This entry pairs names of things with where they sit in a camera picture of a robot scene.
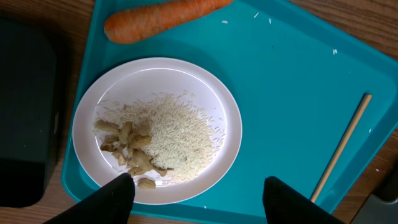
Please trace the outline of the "pink plate with food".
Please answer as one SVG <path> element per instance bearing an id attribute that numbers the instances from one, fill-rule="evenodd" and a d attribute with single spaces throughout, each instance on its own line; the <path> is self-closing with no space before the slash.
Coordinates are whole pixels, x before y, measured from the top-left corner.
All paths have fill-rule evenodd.
<path id="1" fill-rule="evenodd" d="M 241 146 L 239 108 L 212 73 L 174 58 L 122 64 L 89 87 L 72 125 L 75 154 L 104 186 L 128 173 L 135 202 L 178 203 L 210 189 Z"/>

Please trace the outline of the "orange carrot piece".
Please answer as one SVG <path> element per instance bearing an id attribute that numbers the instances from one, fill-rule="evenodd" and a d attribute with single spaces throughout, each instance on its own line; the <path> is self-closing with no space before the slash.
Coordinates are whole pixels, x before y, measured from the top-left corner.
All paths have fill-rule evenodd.
<path id="1" fill-rule="evenodd" d="M 116 44 L 134 44 L 199 19 L 233 0 L 179 0 L 124 9 L 104 22 L 104 33 Z"/>

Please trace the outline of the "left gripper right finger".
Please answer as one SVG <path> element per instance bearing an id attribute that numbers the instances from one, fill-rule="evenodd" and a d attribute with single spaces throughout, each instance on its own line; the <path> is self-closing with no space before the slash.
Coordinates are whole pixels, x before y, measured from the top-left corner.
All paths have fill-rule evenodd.
<path id="1" fill-rule="evenodd" d="M 262 203 L 268 224 L 342 223 L 274 176 L 264 181 Z"/>

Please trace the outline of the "wooden chopstick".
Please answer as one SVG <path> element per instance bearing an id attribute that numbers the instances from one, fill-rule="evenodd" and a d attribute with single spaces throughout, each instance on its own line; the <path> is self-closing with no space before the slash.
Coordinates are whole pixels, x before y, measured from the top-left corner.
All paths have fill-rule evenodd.
<path id="1" fill-rule="evenodd" d="M 360 104 L 358 105 L 351 121 L 349 122 L 348 127 L 346 128 L 335 152 L 333 153 L 330 162 L 328 163 L 324 173 L 321 176 L 320 181 L 318 182 L 317 186 L 315 187 L 315 190 L 310 198 L 311 202 L 315 203 L 318 196 L 320 195 L 322 189 L 324 188 L 330 174 L 332 173 L 338 159 L 340 158 L 343 150 L 345 149 L 352 133 L 354 132 L 355 128 L 357 127 L 359 120 L 361 119 L 361 117 L 363 116 L 366 108 L 368 107 L 371 99 L 372 99 L 372 95 L 369 93 L 364 94 L 364 96 L 362 97 Z"/>

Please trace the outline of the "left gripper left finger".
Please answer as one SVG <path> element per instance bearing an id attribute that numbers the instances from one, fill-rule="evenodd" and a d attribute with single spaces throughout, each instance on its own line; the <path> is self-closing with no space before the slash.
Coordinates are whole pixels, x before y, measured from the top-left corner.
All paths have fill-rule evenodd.
<path id="1" fill-rule="evenodd" d="M 134 197 L 134 181 L 124 173 L 45 224 L 126 224 Z"/>

